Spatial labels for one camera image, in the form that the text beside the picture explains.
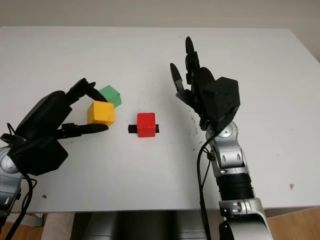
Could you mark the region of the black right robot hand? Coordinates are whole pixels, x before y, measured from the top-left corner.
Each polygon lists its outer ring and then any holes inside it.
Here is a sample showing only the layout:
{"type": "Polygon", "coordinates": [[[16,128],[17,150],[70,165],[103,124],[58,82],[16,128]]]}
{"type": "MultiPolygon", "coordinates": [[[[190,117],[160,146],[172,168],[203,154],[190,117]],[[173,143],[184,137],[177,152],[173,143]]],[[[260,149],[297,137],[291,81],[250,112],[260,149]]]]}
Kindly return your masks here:
{"type": "Polygon", "coordinates": [[[174,63],[170,64],[170,73],[176,88],[176,97],[186,105],[190,106],[200,117],[200,129],[205,131],[210,125],[209,115],[205,108],[203,98],[201,96],[200,85],[196,83],[196,77],[200,77],[202,70],[199,62],[198,53],[194,49],[193,42],[189,36],[185,39],[185,66],[186,66],[186,82],[191,89],[185,89],[183,79],[174,63]]]}

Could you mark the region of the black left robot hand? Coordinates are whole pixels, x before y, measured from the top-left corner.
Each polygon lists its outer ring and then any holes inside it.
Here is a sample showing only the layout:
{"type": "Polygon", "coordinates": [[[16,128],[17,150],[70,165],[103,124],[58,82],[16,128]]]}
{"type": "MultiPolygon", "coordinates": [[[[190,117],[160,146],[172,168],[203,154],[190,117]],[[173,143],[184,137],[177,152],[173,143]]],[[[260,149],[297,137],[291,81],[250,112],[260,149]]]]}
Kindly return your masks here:
{"type": "Polygon", "coordinates": [[[23,118],[16,128],[15,134],[29,141],[43,136],[53,136],[58,140],[108,130],[109,127],[104,123],[85,125],[63,123],[72,111],[71,105],[85,95],[95,101],[108,102],[95,89],[95,84],[95,82],[89,83],[85,78],[82,78],[68,92],[58,90],[46,95],[23,118]]]}

